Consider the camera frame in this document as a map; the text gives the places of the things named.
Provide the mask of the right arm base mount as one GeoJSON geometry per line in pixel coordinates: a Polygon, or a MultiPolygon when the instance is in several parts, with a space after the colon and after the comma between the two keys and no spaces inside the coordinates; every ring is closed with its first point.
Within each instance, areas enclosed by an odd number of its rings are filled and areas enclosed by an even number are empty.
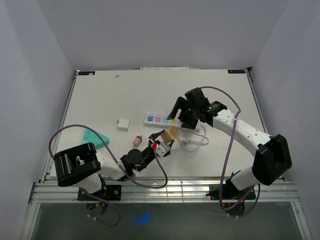
{"type": "Polygon", "coordinates": [[[242,199],[246,194],[246,198],[244,198],[237,206],[228,210],[226,213],[231,215],[232,217],[238,218],[243,217],[246,213],[245,201],[246,200],[255,200],[254,206],[257,202],[257,195],[254,189],[250,187],[245,188],[244,190],[233,190],[227,184],[222,185],[222,199],[223,200],[231,200],[232,202],[223,202],[223,208],[230,208],[232,207],[238,200],[242,199]]]}

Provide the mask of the beige cube socket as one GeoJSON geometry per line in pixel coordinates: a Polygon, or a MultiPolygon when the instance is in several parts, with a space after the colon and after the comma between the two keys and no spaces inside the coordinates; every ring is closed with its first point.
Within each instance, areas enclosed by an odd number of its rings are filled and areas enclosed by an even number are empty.
{"type": "Polygon", "coordinates": [[[164,132],[160,135],[162,140],[165,143],[170,143],[171,141],[174,141],[175,139],[177,139],[179,137],[180,133],[178,132],[178,130],[174,127],[171,126],[167,129],[164,130],[164,132]]]}

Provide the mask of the pink small plug adapter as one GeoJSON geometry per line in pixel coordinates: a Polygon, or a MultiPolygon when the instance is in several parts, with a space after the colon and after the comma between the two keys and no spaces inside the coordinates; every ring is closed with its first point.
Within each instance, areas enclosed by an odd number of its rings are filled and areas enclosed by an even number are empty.
{"type": "Polygon", "coordinates": [[[135,147],[139,147],[141,145],[142,141],[143,141],[143,136],[142,135],[138,135],[138,136],[135,137],[135,139],[133,140],[132,143],[133,143],[133,145],[135,147]]]}

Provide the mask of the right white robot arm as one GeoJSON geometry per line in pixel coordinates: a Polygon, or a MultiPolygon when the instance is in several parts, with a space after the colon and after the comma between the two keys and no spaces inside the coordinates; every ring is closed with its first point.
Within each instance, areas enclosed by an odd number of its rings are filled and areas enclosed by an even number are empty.
{"type": "Polygon", "coordinates": [[[231,141],[237,141],[253,156],[252,166],[232,174],[226,181],[226,194],[237,199],[244,189],[263,184],[270,186],[292,167],[292,160],[286,138],[261,132],[239,119],[219,101],[209,102],[202,88],[196,87],[178,97],[169,120],[178,118],[183,127],[195,129],[198,122],[224,132],[231,141]]]}

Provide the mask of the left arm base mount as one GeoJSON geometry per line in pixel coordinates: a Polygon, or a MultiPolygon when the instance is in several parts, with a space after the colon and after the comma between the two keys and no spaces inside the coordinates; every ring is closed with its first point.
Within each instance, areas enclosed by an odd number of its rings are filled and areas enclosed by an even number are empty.
{"type": "Polygon", "coordinates": [[[106,185],[101,190],[92,193],[91,197],[78,190],[77,200],[81,202],[91,202],[86,204],[86,212],[95,217],[101,217],[108,209],[108,205],[104,201],[120,201],[122,195],[121,185],[106,185]]]}

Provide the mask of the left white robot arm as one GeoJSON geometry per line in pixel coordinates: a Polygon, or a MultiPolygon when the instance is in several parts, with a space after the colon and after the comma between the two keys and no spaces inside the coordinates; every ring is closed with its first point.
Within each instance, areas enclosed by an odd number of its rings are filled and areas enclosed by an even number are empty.
{"type": "Polygon", "coordinates": [[[146,169],[153,160],[170,155],[178,137],[175,127],[164,129],[149,136],[144,150],[134,148],[117,159],[113,154],[106,156],[98,152],[99,148],[108,146],[109,141],[87,127],[83,144],[51,155],[58,186],[77,185],[95,200],[100,200],[106,195],[103,177],[119,182],[133,180],[135,173],[146,169]]]}

